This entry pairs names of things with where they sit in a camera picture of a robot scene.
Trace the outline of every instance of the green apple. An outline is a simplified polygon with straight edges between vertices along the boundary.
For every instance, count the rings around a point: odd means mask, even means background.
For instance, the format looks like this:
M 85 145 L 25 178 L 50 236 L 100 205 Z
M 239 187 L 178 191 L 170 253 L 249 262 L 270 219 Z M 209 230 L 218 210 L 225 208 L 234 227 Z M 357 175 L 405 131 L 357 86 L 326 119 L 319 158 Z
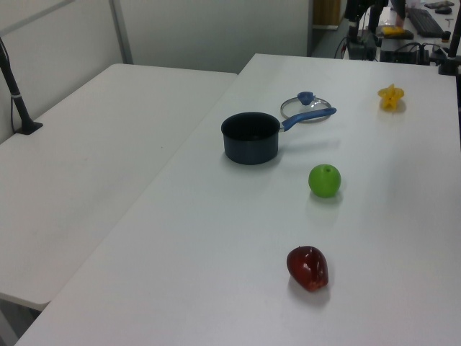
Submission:
M 309 174 L 309 187 L 318 197 L 333 197 L 341 186 L 341 175 L 330 164 L 319 164 Z

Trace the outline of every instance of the white wall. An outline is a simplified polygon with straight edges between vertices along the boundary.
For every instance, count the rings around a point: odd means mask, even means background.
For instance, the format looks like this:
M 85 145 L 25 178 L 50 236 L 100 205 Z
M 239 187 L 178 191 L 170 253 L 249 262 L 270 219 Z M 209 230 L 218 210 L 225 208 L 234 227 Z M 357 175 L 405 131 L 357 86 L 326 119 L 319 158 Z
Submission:
M 32 119 L 122 62 L 109 0 L 73 1 L 2 39 Z M 0 143 L 11 134 L 9 90 L 0 74 Z
M 133 62 L 239 73 L 255 53 L 306 56 L 312 0 L 116 0 Z

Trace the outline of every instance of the blue handle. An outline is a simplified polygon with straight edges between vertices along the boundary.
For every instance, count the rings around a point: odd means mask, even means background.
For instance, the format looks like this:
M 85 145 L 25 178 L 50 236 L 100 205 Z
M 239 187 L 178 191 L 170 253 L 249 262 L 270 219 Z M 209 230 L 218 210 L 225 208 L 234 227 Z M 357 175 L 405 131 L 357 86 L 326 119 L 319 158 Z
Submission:
M 316 119 L 317 117 L 326 117 L 336 113 L 336 108 L 324 108 L 322 110 L 313 110 L 312 112 L 300 113 L 289 117 L 282 122 L 283 131 L 288 131 L 291 127 L 303 120 Z

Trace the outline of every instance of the apple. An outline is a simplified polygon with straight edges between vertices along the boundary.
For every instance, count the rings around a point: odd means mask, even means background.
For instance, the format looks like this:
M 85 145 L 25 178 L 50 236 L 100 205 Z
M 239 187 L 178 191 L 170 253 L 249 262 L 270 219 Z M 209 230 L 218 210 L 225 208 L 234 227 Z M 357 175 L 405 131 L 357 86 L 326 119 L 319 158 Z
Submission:
M 313 292 L 328 284 L 325 256 L 315 247 L 297 247 L 287 256 L 291 276 L 304 289 Z
M 341 186 L 341 175 L 330 164 L 319 164 L 309 174 L 309 187 L 318 197 L 333 197 Z

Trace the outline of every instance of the saucepan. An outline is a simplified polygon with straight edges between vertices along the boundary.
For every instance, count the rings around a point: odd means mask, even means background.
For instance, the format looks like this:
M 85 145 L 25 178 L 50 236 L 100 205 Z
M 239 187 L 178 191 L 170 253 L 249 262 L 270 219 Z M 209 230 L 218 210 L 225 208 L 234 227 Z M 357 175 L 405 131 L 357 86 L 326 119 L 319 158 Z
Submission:
M 262 164 L 277 156 L 279 132 L 285 132 L 304 120 L 325 117 L 336 108 L 324 108 L 293 115 L 280 123 L 276 117 L 260 112 L 245 112 L 224 120 L 221 132 L 224 136 L 224 152 L 239 164 Z

